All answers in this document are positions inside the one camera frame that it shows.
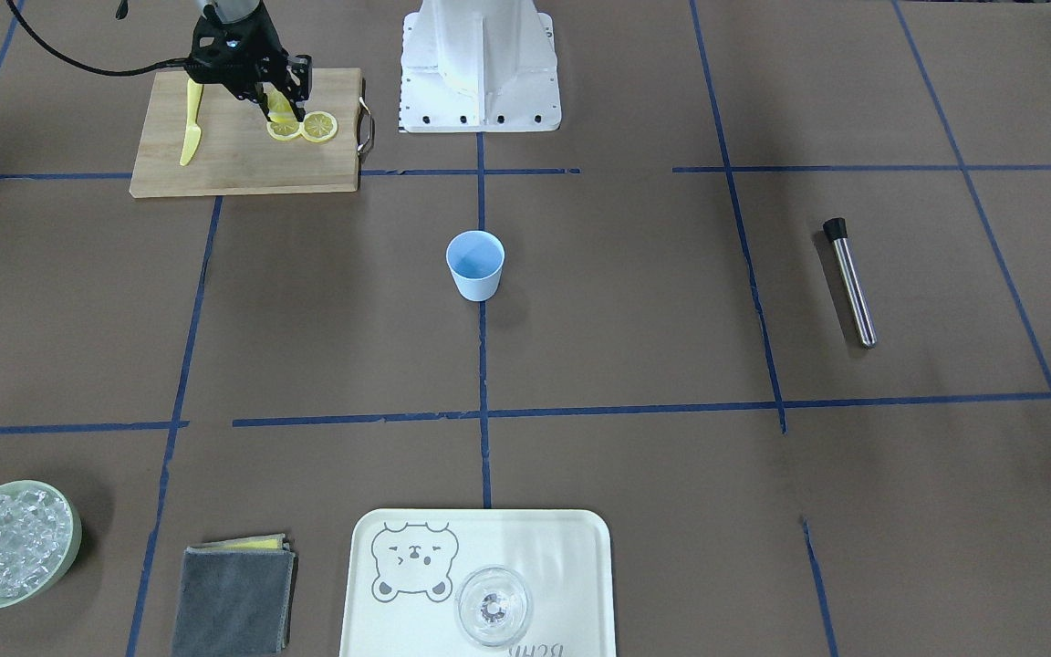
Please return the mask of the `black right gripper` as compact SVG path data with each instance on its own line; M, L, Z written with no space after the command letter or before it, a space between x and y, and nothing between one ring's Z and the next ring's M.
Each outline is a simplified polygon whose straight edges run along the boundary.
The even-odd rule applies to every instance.
M266 123L275 121L271 112L274 89L283 93L284 121L306 117L304 103L312 88L310 57L292 56L281 46L270 16L246 16L231 24L213 16L200 17L186 71L202 86L222 86L235 99L251 101Z

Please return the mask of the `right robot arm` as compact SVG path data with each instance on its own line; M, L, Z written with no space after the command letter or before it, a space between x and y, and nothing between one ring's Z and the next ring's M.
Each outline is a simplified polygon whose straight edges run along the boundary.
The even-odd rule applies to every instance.
M310 95L310 57L283 46L263 1L201 1L191 52L184 64L200 86L222 86L270 117L265 87L281 93L289 111L304 120Z

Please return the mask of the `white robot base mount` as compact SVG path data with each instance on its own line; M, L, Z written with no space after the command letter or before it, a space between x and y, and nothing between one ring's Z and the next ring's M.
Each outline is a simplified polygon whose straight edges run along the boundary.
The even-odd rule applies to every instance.
M401 132L560 128L554 22L533 1L424 1L401 37Z

